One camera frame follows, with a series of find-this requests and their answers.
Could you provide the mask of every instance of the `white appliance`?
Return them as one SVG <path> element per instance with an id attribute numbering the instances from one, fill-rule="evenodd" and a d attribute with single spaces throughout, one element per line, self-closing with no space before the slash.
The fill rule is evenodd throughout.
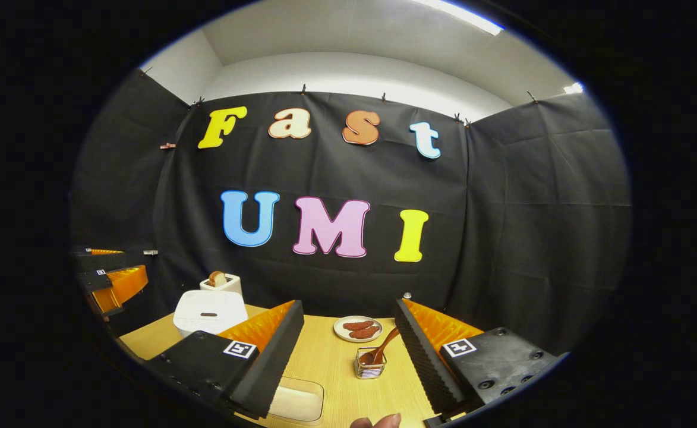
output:
<path id="1" fill-rule="evenodd" d="M 201 282 L 201 290 L 211 290 L 211 291 L 231 291 L 236 292 L 242 297 L 242 285 L 240 285 L 240 277 L 234 276 L 229 273 L 224 273 L 226 277 L 226 284 L 218 285 L 217 287 L 211 287 L 208 285 L 208 279 L 206 278 Z"/>
<path id="2" fill-rule="evenodd" d="M 174 311 L 174 326 L 183 338 L 198 330 L 219 334 L 247 319 L 242 296 L 231 291 L 190 290 Z"/>

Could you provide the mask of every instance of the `small basket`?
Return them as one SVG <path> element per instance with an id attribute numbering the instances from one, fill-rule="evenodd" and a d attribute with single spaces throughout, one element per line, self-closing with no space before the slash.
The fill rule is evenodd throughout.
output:
<path id="1" fill-rule="evenodd" d="M 354 372 L 356 373 L 356 377 L 359 379 L 374 379 L 375 377 L 379 377 L 380 374 L 383 373 L 384 368 L 386 368 L 388 358 L 386 358 L 384 353 L 383 363 L 381 364 L 373 364 L 370 366 L 359 364 L 359 358 L 361 358 L 362 355 L 376 349 L 377 347 L 364 347 L 359 348 L 359 350 L 356 352 L 356 358 L 354 359 Z"/>

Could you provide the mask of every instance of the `black fabric backdrop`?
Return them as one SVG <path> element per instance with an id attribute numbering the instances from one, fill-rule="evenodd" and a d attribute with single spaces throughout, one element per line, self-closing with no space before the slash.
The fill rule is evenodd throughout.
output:
<path id="1" fill-rule="evenodd" d="M 199 149 L 209 113 L 237 106 L 248 113 L 221 146 Z M 310 135 L 269 136 L 286 108 L 310 112 Z M 346 115 L 357 109 L 380 116 L 370 146 L 343 141 Z M 423 121 L 439 133 L 437 159 L 419 154 L 409 130 Z M 176 149 L 158 149 L 164 141 Z M 257 306 L 296 298 L 306 314 L 391 316 L 393 300 L 410 292 L 478 328 L 505 326 L 561 353 L 616 287 L 630 230 L 625 161 L 585 95 L 517 106 L 465 128 L 426 109 L 326 93 L 242 95 L 188 109 L 135 74 L 93 126 L 77 171 L 74 243 L 160 252 L 148 265 L 150 300 L 139 295 L 112 318 L 113 328 L 129 320 L 119 333 L 168 314 L 182 292 L 222 270 L 241 277 L 246 303 Z M 263 246 L 224 235 L 225 190 L 248 194 L 246 231 L 258 228 L 256 192 L 280 195 Z M 347 200 L 370 203 L 367 255 L 340 257 L 339 241 L 329 254 L 294 253 L 294 203 L 305 196 L 321 198 L 332 219 Z M 393 258 L 403 209 L 430 216 L 417 263 Z"/>

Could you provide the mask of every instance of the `ceiling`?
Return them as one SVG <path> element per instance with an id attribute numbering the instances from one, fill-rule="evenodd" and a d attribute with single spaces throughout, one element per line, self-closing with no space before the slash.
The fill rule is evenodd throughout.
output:
<path id="1" fill-rule="evenodd" d="M 352 52 L 442 71 L 511 105 L 563 93 L 571 76 L 509 33 L 410 0 L 263 0 L 206 24 L 222 65 L 296 52 Z"/>

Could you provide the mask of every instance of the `ceiling light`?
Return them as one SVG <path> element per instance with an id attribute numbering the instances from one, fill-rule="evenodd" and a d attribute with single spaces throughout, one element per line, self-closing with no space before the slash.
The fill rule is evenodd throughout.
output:
<path id="1" fill-rule="evenodd" d="M 584 91 L 584 87 L 578 82 L 573 83 L 570 86 L 563 87 L 566 94 L 580 94 Z"/>
<path id="2" fill-rule="evenodd" d="M 412 0 L 413 2 L 420 3 L 421 5 L 426 5 L 430 6 L 436 10 L 439 10 L 441 12 L 446 12 L 447 14 L 450 14 L 451 16 L 457 17 L 461 19 L 462 21 L 468 22 L 475 27 L 480 28 L 481 30 L 484 30 L 485 32 L 489 33 L 492 36 L 497 35 L 498 33 L 503 30 L 502 27 L 499 27 L 496 24 L 493 24 L 493 22 L 483 19 L 482 17 L 477 16 L 476 14 L 465 11 L 465 9 L 459 8 L 454 5 L 449 5 L 449 3 L 441 2 L 441 0 Z"/>

